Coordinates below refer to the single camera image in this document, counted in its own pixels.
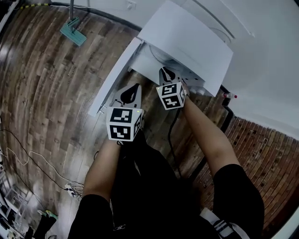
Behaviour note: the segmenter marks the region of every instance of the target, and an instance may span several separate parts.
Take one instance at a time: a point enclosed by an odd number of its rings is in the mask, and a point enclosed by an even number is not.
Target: bottle
[[[222,96],[224,98],[228,98],[228,99],[232,99],[232,98],[238,98],[237,95],[233,94],[233,93],[222,93]]]

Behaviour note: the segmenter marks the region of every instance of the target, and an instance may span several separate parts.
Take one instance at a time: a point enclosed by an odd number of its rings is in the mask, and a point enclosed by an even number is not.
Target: black cable
[[[97,156],[97,154],[98,154],[98,151],[95,152],[95,154],[94,154],[94,157],[93,157],[93,160],[94,160],[94,161],[95,161],[95,157]]]
[[[176,116],[174,117],[174,120],[173,120],[172,124],[170,125],[169,132],[168,132],[168,142],[169,142],[169,145],[170,145],[170,149],[171,149],[171,153],[172,153],[172,156],[173,156],[174,163],[176,165],[176,168],[178,169],[179,177],[180,177],[180,179],[182,179],[181,170],[179,169],[178,161],[176,159],[176,155],[174,153],[174,150],[173,150],[173,147],[172,147],[172,144],[171,144],[171,139],[170,139],[172,128],[173,128],[174,124],[176,123],[176,121],[178,119],[178,115],[179,115],[180,111],[181,111],[181,109],[178,108]]]
[[[122,102],[121,102],[121,101],[119,101],[119,100],[117,100],[117,99],[115,99],[115,101],[117,101],[118,103],[120,103],[120,104],[121,104],[121,106],[123,107],[123,104],[122,104]]]
[[[62,190],[65,190],[63,187],[61,187],[57,182],[55,182],[54,181],[54,179],[52,179],[45,171],[43,171],[42,170],[42,168],[41,167],[39,167],[38,166],[38,164],[34,161],[34,159],[32,158],[32,157],[30,157],[30,155],[28,154],[28,152],[27,152],[27,150],[23,147],[23,145],[21,144],[21,142],[19,141],[19,139],[14,135],[14,133],[13,132],[11,132],[11,131],[9,131],[9,130],[7,130],[7,129],[1,129],[0,130],[0,132],[1,131],[7,131],[7,132],[9,132],[9,133],[11,133],[14,137],[15,137],[15,139],[19,142],[19,144],[20,144],[20,146],[21,146],[21,148],[26,152],[26,154],[28,155],[28,157],[35,163],[35,165],[50,179],[50,180],[52,180],[58,187],[60,187]]]

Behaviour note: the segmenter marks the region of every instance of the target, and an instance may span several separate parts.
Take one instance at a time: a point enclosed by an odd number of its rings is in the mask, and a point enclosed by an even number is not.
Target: hand
[[[190,96],[190,91],[184,81],[182,81],[182,85],[183,85],[183,89],[185,90],[185,95]]]

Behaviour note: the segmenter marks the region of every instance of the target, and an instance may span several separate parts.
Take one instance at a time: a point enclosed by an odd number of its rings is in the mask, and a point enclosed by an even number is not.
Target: white cable
[[[82,196],[82,193],[83,193],[83,187],[84,187],[83,184],[78,183],[78,182],[75,182],[75,181],[71,181],[71,180],[69,180],[69,179],[67,179],[67,178],[65,178],[65,177],[63,177],[63,176],[61,176],[61,175],[57,172],[57,170],[54,168],[54,166],[52,166],[52,165],[51,165],[51,164],[44,158],[44,156],[42,156],[41,154],[38,154],[38,153],[36,153],[36,152],[34,152],[34,151],[30,151],[30,152],[28,153],[28,159],[27,159],[27,161],[26,161],[25,163],[22,163],[22,162],[20,161],[19,157],[18,157],[18,156],[15,154],[15,152],[14,152],[13,150],[11,150],[10,148],[6,148],[6,155],[0,150],[0,155],[3,155],[4,157],[8,158],[8,150],[9,150],[10,152],[12,152],[12,153],[15,155],[15,157],[17,158],[17,160],[18,160],[18,161],[20,162],[20,164],[23,165],[23,166],[25,166],[25,165],[29,162],[29,160],[30,160],[30,153],[33,153],[33,154],[36,154],[36,155],[41,156],[41,157],[47,162],[47,164],[49,164],[49,165],[54,169],[54,171],[57,173],[57,175],[58,175],[59,177],[61,177],[62,179],[68,181],[68,184],[70,185],[70,187],[73,189],[73,191],[76,193],[76,195],[78,195],[78,197],[77,197],[77,201],[79,201],[79,198]]]

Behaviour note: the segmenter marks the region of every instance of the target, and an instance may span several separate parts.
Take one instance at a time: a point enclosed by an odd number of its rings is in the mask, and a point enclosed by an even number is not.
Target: mop
[[[70,4],[70,21],[62,26],[60,32],[73,41],[78,46],[81,46],[83,42],[86,40],[86,36],[84,36],[81,32],[76,30],[73,26],[79,22],[79,18],[73,18],[73,10],[74,10],[74,0],[71,0]]]

